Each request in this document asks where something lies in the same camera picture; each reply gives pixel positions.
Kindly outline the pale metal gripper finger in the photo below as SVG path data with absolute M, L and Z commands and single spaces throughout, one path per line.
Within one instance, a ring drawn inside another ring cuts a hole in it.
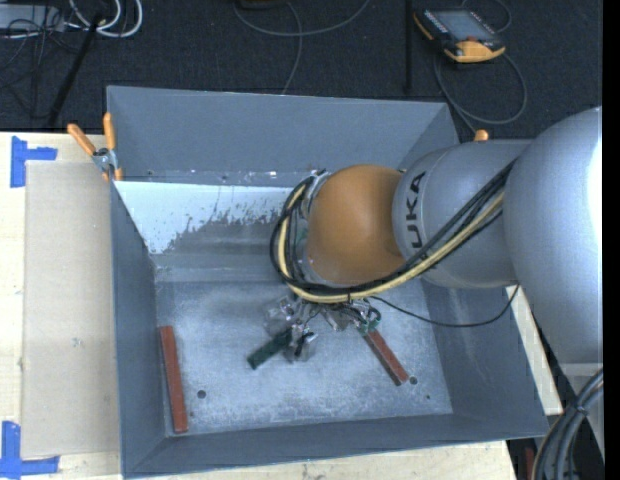
M 264 310 L 264 329 L 270 337 L 275 337 L 288 329 L 296 317 L 296 302 L 279 299 Z
M 318 335 L 314 331 L 294 329 L 283 352 L 284 357 L 291 363 L 308 361 L 315 352 L 317 339 Z

